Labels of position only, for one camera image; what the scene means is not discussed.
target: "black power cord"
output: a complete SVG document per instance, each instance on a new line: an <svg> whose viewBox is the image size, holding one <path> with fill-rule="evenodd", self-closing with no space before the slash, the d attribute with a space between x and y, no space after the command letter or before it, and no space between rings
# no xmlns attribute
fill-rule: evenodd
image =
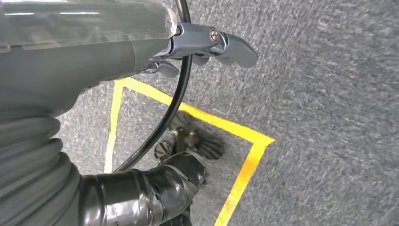
<svg viewBox="0 0 399 226"><path fill-rule="evenodd" d="M180 20L184 23L191 23L190 11L188 9L186 0L176 0L177 10L179 11ZM151 133L151 135L144 141L144 143L130 156L128 157L114 172L121 172L132 168L145 154L157 143L158 139L166 131L169 124L175 117L180 104L183 101L184 94L187 89L188 80L190 78L192 65L192 55L183 57L182 68L180 71L179 82L177 83L175 95L173 96L172 102L163 116L161 122Z"/></svg>

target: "screw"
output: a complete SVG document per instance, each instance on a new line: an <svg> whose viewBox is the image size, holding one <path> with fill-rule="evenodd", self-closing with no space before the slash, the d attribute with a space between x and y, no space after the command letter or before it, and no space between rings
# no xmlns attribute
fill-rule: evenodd
<svg viewBox="0 0 399 226"><path fill-rule="evenodd" d="M211 41L213 43L218 43L219 42L219 32L215 28L211 28L209 31L209 37L211 38Z"/></svg>

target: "yellow tape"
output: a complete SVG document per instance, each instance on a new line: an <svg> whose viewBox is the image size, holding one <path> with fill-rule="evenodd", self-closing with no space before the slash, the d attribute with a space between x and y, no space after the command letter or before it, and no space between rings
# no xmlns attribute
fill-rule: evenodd
<svg viewBox="0 0 399 226"><path fill-rule="evenodd" d="M252 175L255 173L256 168L261 160L266 146L260 143L254 143L251 151L249 151L248 157L245 160L242 168L237 176L236 182L227 197L226 202L219 213L219 217L216 220L215 226L226 226L229 223L234 210L237 207L242 194L245 191Z"/></svg>
<svg viewBox="0 0 399 226"><path fill-rule="evenodd" d="M120 105L122 104L123 85L115 81L111 105L110 133L108 135L107 150L105 152L104 173L112 173L113 150L116 141L116 129L118 127L118 117Z"/></svg>
<svg viewBox="0 0 399 226"><path fill-rule="evenodd" d="M120 111L120 104L122 101L123 87L134 90L166 105L169 105L172 101L171 96L157 90L150 85L136 81L132 78L126 78L115 82L111 109L111 131L108 139L104 172L112 171L112 156L116 139L116 125ZM252 175L255 173L266 147L273 143L274 139L248 127L241 126L232 121L211 115L186 103L182 103L179 110L186 111L195 118L224 129L231 134L253 143L253 146L215 223L215 226L226 226L229 223L229 220L233 215L233 212L237 207L245 188L251 180Z"/></svg>
<svg viewBox="0 0 399 226"><path fill-rule="evenodd" d="M134 90L138 93L141 93L143 95L146 95L152 99L155 99L161 103L164 103L166 105L169 105L170 102L172 102L172 97L169 96L168 94L165 94L156 88L147 85L145 83L139 82L137 80L134 80L132 78L126 78L120 80L120 82L128 89ZM216 127L219 127L221 129L226 130L229 133L232 133L244 140L247 140L251 143L257 143L260 142L265 145L271 144L274 139L271 137L268 137L258 131L255 131L253 129L250 129L245 126L238 125L232 121L226 120L219 118L217 116L211 115L207 112L204 112L198 108L195 108L193 106L190 106L186 103L182 103L180 105L179 110L186 111L195 118L201 119L211 125L214 125Z"/></svg>

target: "metal bracket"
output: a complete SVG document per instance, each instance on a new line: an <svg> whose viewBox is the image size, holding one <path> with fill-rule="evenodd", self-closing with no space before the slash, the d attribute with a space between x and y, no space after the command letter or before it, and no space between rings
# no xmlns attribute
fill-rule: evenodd
<svg viewBox="0 0 399 226"><path fill-rule="evenodd" d="M215 57L224 65L236 62L249 68L258 60L254 49L240 37L198 24L180 23L178 28L179 34L170 39L166 50L154 55L154 62L193 54L193 63L197 65L204 65L210 57Z"/></svg>
<svg viewBox="0 0 399 226"><path fill-rule="evenodd" d="M174 78L179 74L179 69L167 61L151 63L143 73L153 74L159 72L168 78Z"/></svg>

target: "clear plastic wrap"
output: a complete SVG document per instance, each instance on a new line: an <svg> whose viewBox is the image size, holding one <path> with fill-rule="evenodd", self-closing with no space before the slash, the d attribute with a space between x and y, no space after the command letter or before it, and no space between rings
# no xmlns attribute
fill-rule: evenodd
<svg viewBox="0 0 399 226"><path fill-rule="evenodd" d="M160 0L0 0L0 53L169 38L176 23Z"/></svg>

